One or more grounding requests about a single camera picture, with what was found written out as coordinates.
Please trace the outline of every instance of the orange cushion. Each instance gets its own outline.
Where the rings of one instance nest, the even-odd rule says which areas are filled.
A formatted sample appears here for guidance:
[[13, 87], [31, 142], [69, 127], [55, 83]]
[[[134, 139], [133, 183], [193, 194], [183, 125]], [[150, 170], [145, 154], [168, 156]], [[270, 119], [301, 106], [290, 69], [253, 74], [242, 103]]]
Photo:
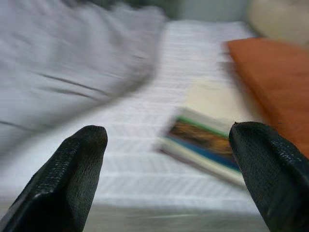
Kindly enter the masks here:
[[309, 158], [309, 52], [262, 38], [227, 42], [241, 81], [267, 122]]

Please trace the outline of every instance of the textured rubber surface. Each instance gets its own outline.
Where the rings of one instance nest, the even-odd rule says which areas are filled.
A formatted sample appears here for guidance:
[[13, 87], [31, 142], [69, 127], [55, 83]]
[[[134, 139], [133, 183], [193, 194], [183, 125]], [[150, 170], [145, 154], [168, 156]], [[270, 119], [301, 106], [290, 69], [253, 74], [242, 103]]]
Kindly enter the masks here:
[[103, 127], [87, 126], [67, 138], [15, 200], [0, 231], [83, 231], [106, 145]]
[[236, 123], [229, 135], [246, 186], [272, 232], [309, 231], [309, 160], [262, 123]]

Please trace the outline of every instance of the gray cloth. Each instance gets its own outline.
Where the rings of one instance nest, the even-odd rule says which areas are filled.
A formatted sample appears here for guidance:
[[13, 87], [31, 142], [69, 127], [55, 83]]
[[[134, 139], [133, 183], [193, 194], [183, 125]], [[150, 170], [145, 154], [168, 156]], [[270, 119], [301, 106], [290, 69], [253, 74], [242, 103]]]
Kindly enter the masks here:
[[156, 7], [0, 3], [0, 153], [150, 77], [165, 17]]

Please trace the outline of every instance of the white bed sheet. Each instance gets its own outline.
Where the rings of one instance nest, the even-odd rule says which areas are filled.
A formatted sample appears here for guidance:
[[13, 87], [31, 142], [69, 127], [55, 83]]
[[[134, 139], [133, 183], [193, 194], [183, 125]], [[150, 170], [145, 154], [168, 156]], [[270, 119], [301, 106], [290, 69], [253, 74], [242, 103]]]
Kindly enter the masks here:
[[240, 22], [169, 22], [149, 83], [12, 151], [0, 170], [1, 213], [66, 137], [92, 124], [109, 142], [86, 232], [268, 231], [246, 189], [155, 149], [194, 79], [231, 83], [222, 42], [250, 36]]

